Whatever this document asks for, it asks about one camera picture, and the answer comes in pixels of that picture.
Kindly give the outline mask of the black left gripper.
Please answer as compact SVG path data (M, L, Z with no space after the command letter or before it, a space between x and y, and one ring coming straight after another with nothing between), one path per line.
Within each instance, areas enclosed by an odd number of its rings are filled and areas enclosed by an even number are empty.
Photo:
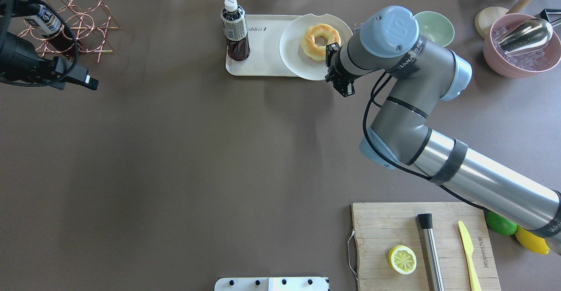
M64 89L66 83L96 91L99 81L88 74L88 69L63 57L55 56L46 68L46 83L56 89Z

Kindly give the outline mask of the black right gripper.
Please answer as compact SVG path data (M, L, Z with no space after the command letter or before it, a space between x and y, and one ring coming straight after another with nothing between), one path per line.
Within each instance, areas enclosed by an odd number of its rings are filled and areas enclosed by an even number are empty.
M326 82L331 85L340 95L348 97L354 95L354 81L358 75L346 69L342 61L343 50L339 43L331 43L325 47L325 65L328 67L328 74L325 76Z

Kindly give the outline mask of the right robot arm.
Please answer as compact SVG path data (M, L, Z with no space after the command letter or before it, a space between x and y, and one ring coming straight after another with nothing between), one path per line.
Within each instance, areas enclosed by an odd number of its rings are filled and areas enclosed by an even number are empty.
M325 81L342 96L354 82L383 71L395 82L373 121L363 114L363 153L420 177L475 208L497 213L560 253L560 192L513 171L428 125L437 105L469 85L471 65L429 40L403 6L387 6L346 42L327 45Z

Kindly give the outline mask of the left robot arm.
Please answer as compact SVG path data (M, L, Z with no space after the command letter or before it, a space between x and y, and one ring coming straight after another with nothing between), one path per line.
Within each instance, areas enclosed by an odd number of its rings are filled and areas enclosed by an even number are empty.
M54 56L52 60L39 57L36 48L24 38L8 31L13 17L32 15L44 6L61 21L63 32L72 40L73 60ZM80 85L96 91L98 80L89 75L88 69L78 65L79 45L68 24L43 0L1 0L1 82L22 87L51 86L63 90L66 83Z

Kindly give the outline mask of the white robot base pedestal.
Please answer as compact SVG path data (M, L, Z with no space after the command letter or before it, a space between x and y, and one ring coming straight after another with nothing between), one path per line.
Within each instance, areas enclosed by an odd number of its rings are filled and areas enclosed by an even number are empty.
M330 291L327 277L223 277L215 291Z

